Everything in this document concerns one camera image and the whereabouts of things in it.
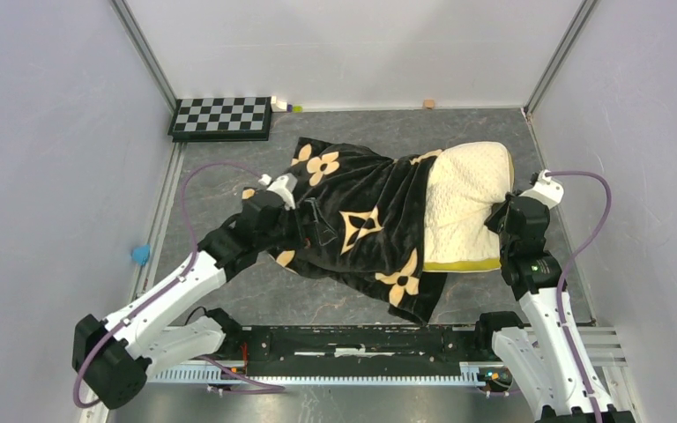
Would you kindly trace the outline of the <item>black floral pillowcase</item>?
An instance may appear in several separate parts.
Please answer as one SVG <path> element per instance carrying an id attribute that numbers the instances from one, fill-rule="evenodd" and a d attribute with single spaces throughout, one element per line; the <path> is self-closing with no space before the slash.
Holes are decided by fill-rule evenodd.
<path id="1" fill-rule="evenodd" d="M 287 172 L 297 205 L 312 200 L 335 236 L 268 255 L 304 278 L 331 278 L 375 300 L 391 315 L 425 325 L 445 277 L 424 271 L 428 177 L 437 152 L 400 159 L 362 145 L 299 137 Z"/>

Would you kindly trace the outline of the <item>white yellow pillow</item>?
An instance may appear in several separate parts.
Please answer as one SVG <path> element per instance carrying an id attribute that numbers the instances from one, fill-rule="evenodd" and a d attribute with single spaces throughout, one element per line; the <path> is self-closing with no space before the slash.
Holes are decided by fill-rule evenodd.
<path id="1" fill-rule="evenodd" d="M 499 238 L 485 226 L 514 183 L 507 147 L 480 141 L 435 150 L 428 174 L 423 270 L 486 272 L 500 268 Z"/>

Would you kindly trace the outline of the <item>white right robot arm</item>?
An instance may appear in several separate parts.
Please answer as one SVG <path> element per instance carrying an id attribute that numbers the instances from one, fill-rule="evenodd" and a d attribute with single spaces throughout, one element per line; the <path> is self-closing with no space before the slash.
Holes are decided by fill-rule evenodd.
<path id="1" fill-rule="evenodd" d="M 600 382 L 571 315 L 562 267 L 545 249 L 550 218 L 540 200 L 509 195 L 487 219 L 500 238 L 502 278 L 527 319 L 481 314 L 474 349 L 502 361 L 536 422 L 632 422 Z"/>

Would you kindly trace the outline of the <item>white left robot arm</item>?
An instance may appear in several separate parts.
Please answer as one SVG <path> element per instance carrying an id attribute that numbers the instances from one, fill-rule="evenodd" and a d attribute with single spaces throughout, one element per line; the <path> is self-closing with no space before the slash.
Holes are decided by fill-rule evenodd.
<path id="1" fill-rule="evenodd" d="M 187 259 L 143 296 L 103 318 L 86 315 L 75 326 L 71 364 L 73 400 L 79 408 L 88 387 L 109 410 L 134 398 L 147 381 L 178 364 L 215 353 L 233 358 L 242 347 L 237 330 L 212 317 L 170 329 L 186 309 L 221 288 L 270 249 L 301 250 L 333 241 L 336 230 L 314 198 L 297 204 L 291 193 L 259 190 L 203 239 Z"/>

